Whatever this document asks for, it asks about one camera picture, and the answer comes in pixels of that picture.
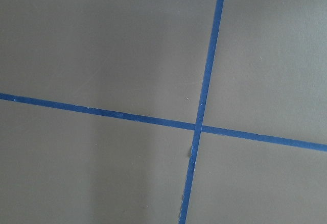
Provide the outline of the blue tape strip long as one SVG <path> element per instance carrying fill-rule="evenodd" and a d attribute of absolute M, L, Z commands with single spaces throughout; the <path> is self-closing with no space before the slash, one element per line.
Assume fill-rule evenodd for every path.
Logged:
<path fill-rule="evenodd" d="M 29 105 L 36 105 L 36 106 L 61 109 L 66 111 L 73 111 L 73 112 L 79 112 L 79 113 L 85 113 L 85 114 L 91 114 L 97 116 L 105 116 L 105 117 L 111 117 L 117 119 L 124 119 L 124 120 L 136 121 L 136 122 L 143 122 L 143 123 L 149 123 L 154 125 L 185 129 L 190 131 L 193 131 L 196 127 L 194 123 L 150 117 L 150 116 L 142 116 L 142 115 L 136 115 L 136 114 L 130 114 L 130 113 L 124 113 L 118 111 L 98 109 L 98 108 L 91 108 L 91 107 L 85 107 L 85 106 L 79 106 L 79 105 L 73 105 L 73 104 L 67 104 L 67 103 L 61 103 L 55 101 L 48 101 L 38 98 L 11 95 L 6 93 L 1 93 L 1 99 L 11 102 L 24 103 Z M 203 126 L 202 132 L 326 152 L 326 145 L 321 143 L 307 142 L 307 141 L 275 137 L 269 135 L 261 135 L 261 134 L 255 134 L 250 132 L 243 132 L 243 131 L 230 130 L 230 129 L 224 129 L 218 127 L 211 127 L 211 126 Z"/>

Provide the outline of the blue tape strip crossing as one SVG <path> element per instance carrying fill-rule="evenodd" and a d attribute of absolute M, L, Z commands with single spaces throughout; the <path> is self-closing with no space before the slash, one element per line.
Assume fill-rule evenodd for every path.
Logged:
<path fill-rule="evenodd" d="M 180 216 L 178 220 L 179 224 L 186 223 L 186 218 L 188 214 L 188 208 L 189 208 L 190 197 L 192 192 L 192 184 L 195 174 L 197 155 L 199 150 L 200 138 L 202 133 L 202 127 L 203 127 L 203 121 L 204 121 L 204 115 L 205 115 L 205 109 L 206 109 L 206 103 L 207 103 L 207 97 L 209 91 L 209 85 L 211 82 L 212 69 L 215 59 L 218 36 L 219 36 L 219 28 L 220 28 L 220 22 L 222 17 L 223 5 L 224 5 L 224 0 L 216 0 L 213 25 L 212 25 L 212 30 L 211 30 L 211 35 L 208 45 L 201 92 L 199 97 L 197 117 L 193 130 L 192 145 L 190 148 L 189 163 L 188 163 L 184 191 L 181 201 Z"/>

